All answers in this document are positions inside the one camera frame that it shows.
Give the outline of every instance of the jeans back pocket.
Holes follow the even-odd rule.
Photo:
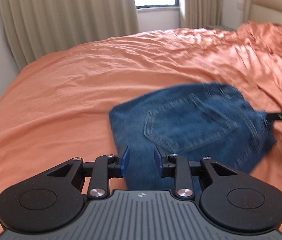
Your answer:
[[[236,122],[189,94],[149,109],[144,135],[169,152],[182,154],[216,142],[236,128]]]

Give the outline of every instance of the denim fabric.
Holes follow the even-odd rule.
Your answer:
[[[173,188],[173,179],[158,175],[155,146],[190,161],[210,156],[249,173],[276,142],[266,113],[219,83],[155,91],[114,107],[109,117],[117,150],[130,147],[125,180],[131,190]]]

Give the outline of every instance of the beige curtain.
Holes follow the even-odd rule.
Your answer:
[[[222,0],[180,0],[180,23],[182,28],[204,28],[220,25]]]
[[[139,32],[134,0],[0,0],[19,69],[45,54]]]

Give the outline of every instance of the window sill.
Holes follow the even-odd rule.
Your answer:
[[[149,7],[137,9],[138,13],[152,12],[152,11],[179,11],[179,6],[166,6],[166,7]]]

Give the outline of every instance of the bedsheet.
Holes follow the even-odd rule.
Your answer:
[[[212,81],[236,86],[255,109],[282,111],[282,26],[154,31],[40,58],[0,100],[0,192],[70,158],[115,153],[108,118],[115,105]],[[282,191],[282,122],[274,134],[277,144],[251,174]],[[125,188],[123,179],[110,185]]]

